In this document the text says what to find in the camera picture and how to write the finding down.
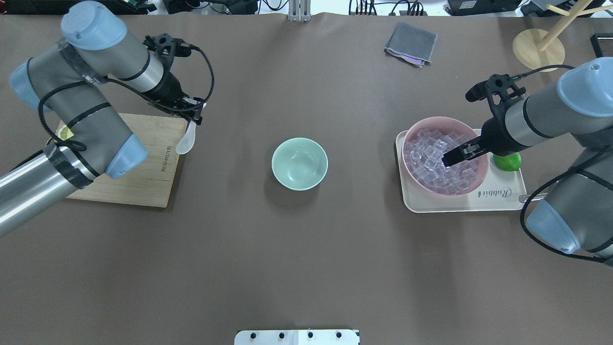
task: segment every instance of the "white bracket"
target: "white bracket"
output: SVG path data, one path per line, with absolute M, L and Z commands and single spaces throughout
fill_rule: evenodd
M 289 21 L 311 21 L 311 0 L 289 0 Z
M 359 330 L 240 331 L 234 345 L 360 345 Z

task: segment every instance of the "brand logo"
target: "brand logo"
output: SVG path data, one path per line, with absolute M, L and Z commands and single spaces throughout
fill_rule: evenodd
M 477 192 L 478 198 L 495 198 L 497 196 L 508 198 L 511 196 L 511 189 L 509 187 L 502 187 L 498 190 L 480 190 Z
M 166 147 L 166 155 L 164 155 L 164 162 L 162 163 L 162 173 L 166 172 L 166 166 L 168 165 L 168 158 L 170 158 L 170 150 L 172 146 Z

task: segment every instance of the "pink bowl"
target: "pink bowl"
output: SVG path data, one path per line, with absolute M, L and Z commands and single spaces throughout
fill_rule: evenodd
M 423 129 L 423 128 L 428 128 L 430 130 L 439 130 L 441 131 L 441 133 L 443 135 L 449 134 L 453 131 L 455 131 L 458 134 L 464 134 L 465 136 L 468 137 L 468 139 L 474 139 L 477 137 L 477 133 L 475 133 L 473 131 L 472 128 L 470 128 L 466 123 L 463 123 L 461 121 L 458 121 L 454 118 L 450 118 L 450 117 L 443 117 L 443 116 L 436 116 L 436 117 L 429 117 L 429 118 L 425 118 L 419 122 L 417 122 L 416 124 L 414 124 L 407 132 L 406 132 L 406 136 L 405 136 L 405 140 L 402 142 L 402 162 L 405 166 L 406 172 L 409 173 L 409 176 L 411 176 L 411 178 L 420 186 L 424 189 L 424 192 L 426 192 L 429 195 L 433 195 L 433 196 L 440 196 L 440 197 L 444 197 L 444 198 L 453 198 L 456 196 L 461 196 L 461 195 L 466 195 L 470 192 L 472 192 L 473 190 L 477 189 L 482 183 L 483 180 L 485 179 L 485 176 L 487 175 L 487 170 L 489 169 L 489 162 L 487 160 L 487 155 L 483 155 L 479 158 L 475 158 L 477 160 L 477 179 L 472 181 L 470 184 L 470 188 L 466 191 L 464 191 L 463 193 L 460 194 L 455 194 L 455 195 L 447 195 L 447 194 L 440 194 L 437 192 L 434 192 L 432 190 L 429 190 L 426 186 L 422 185 L 415 176 L 413 176 L 413 173 L 409 170 L 409 168 L 407 168 L 407 162 L 405 160 L 405 146 L 406 146 L 406 142 L 407 141 L 412 141 L 414 139 L 417 138 L 417 134 L 419 132 L 419 130 Z

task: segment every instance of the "black frame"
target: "black frame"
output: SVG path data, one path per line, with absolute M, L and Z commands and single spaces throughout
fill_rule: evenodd
M 600 46 L 600 40 L 613 40 L 613 34 L 594 34 L 590 38 L 592 42 L 592 47 L 594 48 L 594 54 L 596 54 L 597 58 L 602 58 L 604 55 L 603 48 Z

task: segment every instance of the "wooden cutting board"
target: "wooden cutting board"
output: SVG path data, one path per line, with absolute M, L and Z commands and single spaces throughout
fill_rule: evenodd
M 137 114 L 120 116 L 149 152 L 147 160 L 119 179 L 111 179 L 103 174 L 91 185 L 77 190 L 68 198 L 166 207 L 179 161 L 175 146 L 185 134 L 187 121 L 178 117 Z M 58 136 L 63 138 L 59 133 L 62 127 L 64 124 L 60 123 Z

